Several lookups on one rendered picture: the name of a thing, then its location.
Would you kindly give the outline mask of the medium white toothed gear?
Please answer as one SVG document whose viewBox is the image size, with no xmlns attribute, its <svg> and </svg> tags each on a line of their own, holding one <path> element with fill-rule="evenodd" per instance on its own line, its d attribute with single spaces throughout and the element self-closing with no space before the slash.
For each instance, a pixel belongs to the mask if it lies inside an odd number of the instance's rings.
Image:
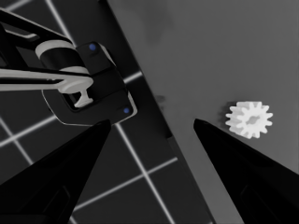
<svg viewBox="0 0 299 224">
<path fill-rule="evenodd" d="M 237 102 L 230 107 L 230 113 L 225 117 L 225 124 L 229 131 L 239 136 L 259 139 L 262 133 L 267 133 L 267 127 L 272 125 L 272 113 L 268 112 L 269 106 L 262 102 Z"/>
</svg>

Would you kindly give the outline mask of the dark robot body pale edges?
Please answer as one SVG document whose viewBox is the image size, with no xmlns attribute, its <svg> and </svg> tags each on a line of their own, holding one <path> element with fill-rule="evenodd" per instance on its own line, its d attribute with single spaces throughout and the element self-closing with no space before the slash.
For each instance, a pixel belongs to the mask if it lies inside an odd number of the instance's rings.
<svg viewBox="0 0 299 224">
<path fill-rule="evenodd" d="M 64 35 L 0 7 L 0 91 L 40 91 L 64 125 L 112 124 L 137 113 L 105 46 Z"/>
</svg>

